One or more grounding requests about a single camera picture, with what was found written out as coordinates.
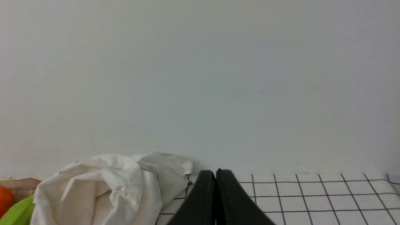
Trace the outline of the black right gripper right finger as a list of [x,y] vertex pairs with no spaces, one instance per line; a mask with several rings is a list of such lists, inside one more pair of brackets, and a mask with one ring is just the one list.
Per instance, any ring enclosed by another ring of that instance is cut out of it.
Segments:
[[230,170],[216,171],[217,225],[274,225],[254,203]]

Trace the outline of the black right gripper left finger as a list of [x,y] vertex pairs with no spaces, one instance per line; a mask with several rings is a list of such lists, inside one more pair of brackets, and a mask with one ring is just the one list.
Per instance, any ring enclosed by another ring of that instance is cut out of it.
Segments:
[[199,172],[196,182],[169,225],[214,225],[215,176],[210,170]]

